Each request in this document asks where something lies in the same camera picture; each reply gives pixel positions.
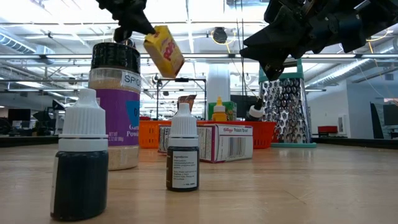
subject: yellow box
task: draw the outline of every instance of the yellow box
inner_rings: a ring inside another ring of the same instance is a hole
[[[175,78],[184,64],[184,57],[167,26],[154,28],[156,34],[145,36],[144,47],[160,74],[165,78]]]

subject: purple label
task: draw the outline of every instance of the purple label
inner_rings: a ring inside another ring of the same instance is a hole
[[[138,146],[139,94],[126,90],[97,90],[106,112],[109,146]]]

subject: wooden table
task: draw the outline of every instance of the wooden table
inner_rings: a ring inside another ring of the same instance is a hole
[[[55,223],[56,145],[0,149],[0,223]],[[255,150],[254,159],[200,164],[200,189],[165,189],[165,157],[109,173],[105,212],[84,223],[397,223],[398,151],[319,145]]]

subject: teal base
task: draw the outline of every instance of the teal base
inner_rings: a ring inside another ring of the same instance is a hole
[[[299,147],[299,148],[316,148],[316,143],[271,143],[271,147]]]

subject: orange basket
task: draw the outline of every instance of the orange basket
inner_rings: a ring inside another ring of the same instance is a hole
[[[159,147],[159,125],[171,125],[171,121],[140,121],[139,145],[143,149],[157,149]],[[250,121],[198,121],[198,124],[230,124],[253,127],[253,148],[267,149],[271,146],[272,135],[276,122]]]

